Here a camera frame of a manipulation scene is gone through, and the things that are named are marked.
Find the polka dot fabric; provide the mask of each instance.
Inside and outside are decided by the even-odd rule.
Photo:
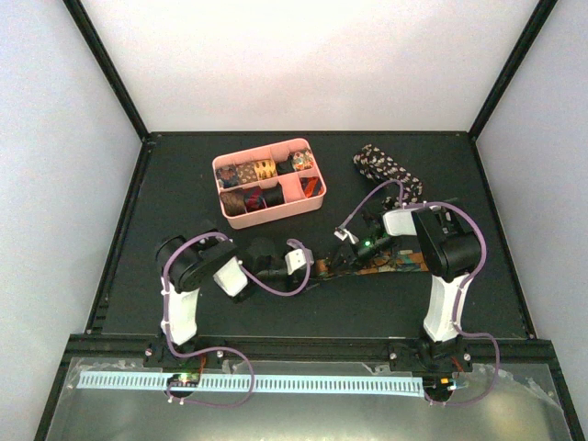
[[[378,184],[389,179],[398,179],[404,184],[404,197],[402,202],[416,203],[421,201],[423,195],[423,183],[421,180],[409,173],[391,157],[385,154],[378,147],[371,144],[366,145],[353,157],[360,174]],[[388,197],[383,205],[386,209],[399,207],[400,203],[396,197]]]

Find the white panel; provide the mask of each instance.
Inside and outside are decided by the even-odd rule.
[[[588,433],[588,3],[558,2],[479,146],[529,309]]]
[[[468,130],[537,0],[85,0],[150,130]]]
[[[139,139],[62,2],[0,2],[0,438],[84,330]]]

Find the black tabletop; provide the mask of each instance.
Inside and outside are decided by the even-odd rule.
[[[214,157],[273,142],[308,140],[328,194],[322,208],[244,230],[233,230],[222,217],[212,172]],[[199,233],[210,220],[240,248],[257,237],[286,249],[296,238],[313,250],[338,244],[334,228],[373,188],[352,163],[366,144],[378,145],[424,182],[427,200],[460,198],[480,225],[488,262],[472,282],[463,327],[502,338],[526,337],[521,294],[499,234],[492,202],[465,133],[194,133],[162,134],[149,153],[149,163],[133,206],[112,283],[103,334],[157,334],[162,296],[154,264],[155,246],[164,237]],[[351,228],[359,228],[361,219]],[[294,298],[261,289],[235,304],[214,283],[202,287],[197,323],[201,335],[372,338],[418,335],[428,308],[428,273],[388,273],[323,281]]]

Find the purple cable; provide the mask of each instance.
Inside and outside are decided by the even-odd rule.
[[[359,202],[359,205],[356,207],[356,209],[354,209],[351,212],[351,214],[349,216],[347,216],[347,219],[345,219],[343,221],[343,223],[339,226],[339,228],[345,228],[347,226],[347,224],[357,214],[357,212],[361,210],[361,208],[364,206],[364,204],[366,202],[368,202],[368,199],[370,199],[372,196],[374,196],[378,192],[378,190],[380,190],[381,188],[383,188],[385,186],[389,186],[390,184],[398,184],[398,187],[400,188],[400,193],[398,195],[398,201],[400,204],[402,204],[402,197],[404,196],[404,184],[401,181],[399,181],[398,179],[390,179],[386,182],[382,182],[379,186],[377,186],[376,188],[371,190],[361,202]]]
[[[469,406],[471,404],[475,404],[476,402],[483,400],[484,398],[486,398],[486,396],[488,396],[488,394],[490,392],[492,392],[492,390],[496,386],[496,381],[498,380],[498,375],[499,375],[498,371],[500,370],[500,347],[498,346],[498,342],[496,341],[496,338],[494,338],[494,336],[492,334],[488,334],[488,333],[466,333],[458,326],[459,302],[461,301],[461,296],[463,295],[463,288],[466,286],[466,284],[468,284],[468,282],[470,282],[475,276],[477,276],[478,273],[480,273],[481,269],[483,268],[484,264],[486,263],[486,257],[488,256],[488,248],[486,246],[486,241],[484,240],[484,236],[483,236],[478,224],[474,221],[474,219],[472,219],[468,215],[468,213],[466,213],[462,209],[459,209],[455,205],[447,204],[446,202],[426,202],[424,204],[405,205],[402,208],[403,209],[421,209],[421,208],[425,208],[425,207],[445,207],[446,209],[451,209],[451,210],[455,211],[459,216],[461,216],[469,224],[471,229],[474,231],[474,234],[476,234],[478,241],[480,242],[480,247],[481,247],[480,261],[479,261],[478,265],[476,266],[476,268],[466,278],[464,278],[461,281],[461,283],[459,284],[458,294],[456,296],[456,301],[453,304],[453,311],[451,312],[451,321],[453,322],[453,326],[456,329],[456,331],[458,332],[458,334],[462,335],[463,337],[465,337],[465,338],[487,338],[488,340],[490,340],[492,342],[492,344],[494,346],[494,353],[496,355],[496,367],[494,369],[494,376],[492,377],[492,383],[490,384],[488,389],[482,393],[482,395],[479,395],[476,398],[472,398],[471,400],[462,401],[462,402],[435,401],[426,392],[424,393],[424,397],[431,404],[439,404],[442,406],[451,406],[451,407],[466,407],[466,406]]]
[[[196,236],[196,237],[190,239],[189,241],[184,243],[182,246],[180,246],[177,250],[175,250],[175,252],[170,256],[170,258],[168,259],[167,263],[164,266],[163,280],[164,280],[164,291],[165,291],[165,294],[164,294],[165,340],[167,341],[167,347],[169,348],[169,351],[174,356],[177,356],[178,358],[191,358],[192,356],[202,356],[204,354],[207,354],[208,352],[216,352],[216,351],[229,352],[231,354],[235,354],[235,355],[239,356],[240,358],[243,359],[243,361],[245,362],[245,364],[249,368],[249,372],[251,373],[251,384],[249,385],[249,390],[247,391],[247,393],[245,394],[245,396],[243,398],[241,398],[239,401],[236,401],[236,402],[233,402],[230,404],[215,404],[213,402],[206,402],[206,401],[200,401],[200,400],[179,399],[177,397],[172,396],[172,393],[170,391],[170,389],[172,387],[171,384],[167,388],[166,394],[167,394],[167,397],[172,401],[180,401],[181,403],[187,402],[188,404],[200,404],[202,406],[212,407],[214,409],[232,409],[232,408],[238,407],[238,406],[242,405],[243,403],[245,403],[246,401],[248,401],[253,394],[254,386],[255,386],[255,373],[254,373],[253,366],[251,366],[251,362],[249,361],[249,358],[247,358],[245,356],[245,354],[243,354],[242,352],[240,352],[236,349],[233,349],[231,347],[226,347],[226,346],[207,347],[205,349],[200,349],[199,351],[190,352],[188,354],[181,354],[181,353],[177,352],[174,348],[174,343],[172,342],[172,337],[171,337],[171,334],[172,334],[171,327],[169,325],[169,296],[171,295],[171,292],[169,289],[170,288],[169,268],[171,267],[172,263],[177,259],[177,257],[180,254],[182,254],[184,252],[184,250],[186,250],[190,245],[192,245],[196,242],[200,242],[202,240],[213,238],[213,237],[217,238],[217,239],[222,239],[225,241],[229,239],[227,236],[225,236],[221,232],[207,232],[205,234],[200,234],[199,236]]]
[[[302,242],[297,241],[296,239],[288,239],[286,241],[286,243],[288,245],[290,245],[292,248],[302,250],[304,252],[305,257],[306,257],[306,274],[304,275],[304,279],[302,280],[302,283],[300,284],[300,286],[297,287],[296,289],[294,289],[293,291],[282,292],[282,291],[278,291],[276,289],[273,289],[273,288],[269,287],[268,285],[266,285],[261,280],[259,280],[257,277],[255,277],[253,274],[251,274],[249,271],[247,271],[243,266],[241,266],[241,270],[249,278],[251,278],[251,280],[254,283],[259,285],[261,288],[265,289],[267,292],[271,292],[272,294],[276,294],[277,296],[280,296],[280,297],[291,297],[291,296],[295,296],[296,294],[299,294],[306,287],[306,284],[309,283],[309,279],[311,278],[311,258],[309,256],[309,253],[306,251],[306,248],[302,244]]]

